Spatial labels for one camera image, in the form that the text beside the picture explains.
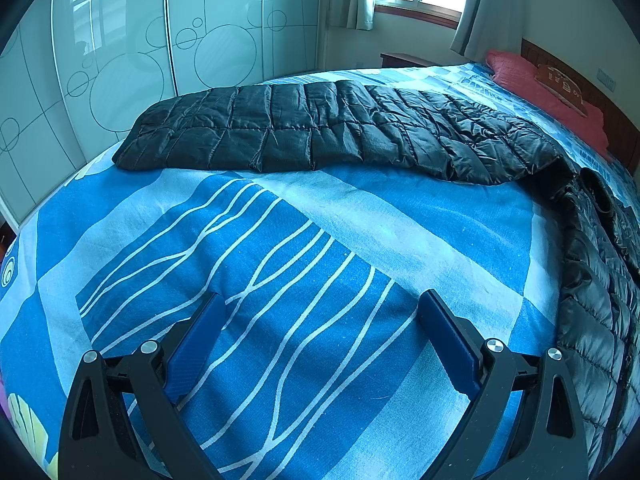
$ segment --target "jacket zipper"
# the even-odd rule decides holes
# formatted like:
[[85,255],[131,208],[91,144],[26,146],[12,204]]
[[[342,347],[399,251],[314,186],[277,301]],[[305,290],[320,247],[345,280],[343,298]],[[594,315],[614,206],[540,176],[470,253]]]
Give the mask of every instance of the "jacket zipper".
[[600,446],[600,453],[598,454],[598,459],[596,460],[593,470],[591,470],[590,479],[594,479],[602,472],[604,468],[604,461],[607,456],[610,455],[610,446],[613,436],[615,435],[616,428],[620,419],[622,418],[622,414],[620,413],[620,404],[622,403],[622,395],[625,392],[624,384],[626,384],[626,377],[629,372],[630,364],[631,364],[631,355],[630,355],[631,344],[625,344],[625,357],[622,361],[622,370],[620,370],[620,376],[618,378],[618,383],[616,385],[616,395],[613,398],[613,405],[611,407],[611,416],[609,418],[609,423],[604,430],[602,435],[602,445]]

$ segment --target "wall outlet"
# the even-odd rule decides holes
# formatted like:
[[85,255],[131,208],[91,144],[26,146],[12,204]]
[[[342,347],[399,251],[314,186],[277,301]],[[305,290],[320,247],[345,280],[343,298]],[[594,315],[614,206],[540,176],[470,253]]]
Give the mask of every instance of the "wall outlet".
[[600,81],[612,92],[616,91],[616,82],[613,81],[613,79],[610,78],[609,75],[605,74],[601,68],[598,69],[598,81]]

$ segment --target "blue gripper pad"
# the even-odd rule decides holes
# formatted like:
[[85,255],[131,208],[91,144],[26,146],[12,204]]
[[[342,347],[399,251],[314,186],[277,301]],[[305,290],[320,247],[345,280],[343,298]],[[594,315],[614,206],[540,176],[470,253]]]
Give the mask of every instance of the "blue gripper pad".
[[167,363],[164,392],[172,404],[194,387],[225,323],[225,301],[214,294]]
[[442,361],[451,384],[473,402],[480,392],[479,364],[453,318],[435,291],[427,290],[420,296],[418,319]]

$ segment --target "brown cushion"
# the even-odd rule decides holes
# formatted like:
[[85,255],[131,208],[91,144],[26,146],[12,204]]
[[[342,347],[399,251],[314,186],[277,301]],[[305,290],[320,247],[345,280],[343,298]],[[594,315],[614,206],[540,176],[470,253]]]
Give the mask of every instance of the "brown cushion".
[[578,112],[583,117],[587,116],[587,109],[582,102],[582,92],[576,83],[557,68],[549,65],[540,65],[536,80],[543,84],[547,90],[560,99],[564,104]]

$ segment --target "nightstand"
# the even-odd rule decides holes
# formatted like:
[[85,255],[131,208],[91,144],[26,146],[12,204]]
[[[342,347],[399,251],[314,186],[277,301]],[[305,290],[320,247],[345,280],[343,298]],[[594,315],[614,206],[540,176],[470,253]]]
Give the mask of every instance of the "nightstand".
[[438,63],[423,59],[421,57],[409,56],[399,52],[383,52],[380,54],[382,58],[382,68],[407,68],[410,66],[440,66]]

